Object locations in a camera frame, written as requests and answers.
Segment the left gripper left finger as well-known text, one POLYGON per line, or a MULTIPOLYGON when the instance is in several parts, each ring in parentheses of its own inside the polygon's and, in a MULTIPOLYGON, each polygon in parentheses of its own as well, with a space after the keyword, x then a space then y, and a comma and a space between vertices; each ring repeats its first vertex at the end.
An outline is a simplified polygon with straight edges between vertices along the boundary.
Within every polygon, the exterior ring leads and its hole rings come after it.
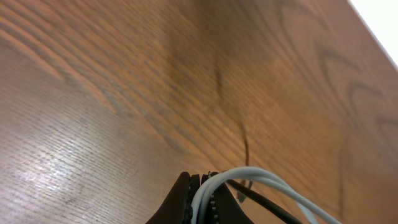
POLYGON ((182 172, 162 205, 146 224, 191 224, 192 201, 199 189, 199 175, 182 172))

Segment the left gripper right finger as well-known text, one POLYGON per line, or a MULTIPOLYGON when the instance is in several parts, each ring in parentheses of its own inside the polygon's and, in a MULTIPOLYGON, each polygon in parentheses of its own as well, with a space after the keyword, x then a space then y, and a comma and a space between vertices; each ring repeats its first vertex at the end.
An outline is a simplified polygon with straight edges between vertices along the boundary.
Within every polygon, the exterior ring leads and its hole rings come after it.
POLYGON ((253 224, 225 183, 222 183, 210 197, 203 223, 253 224))

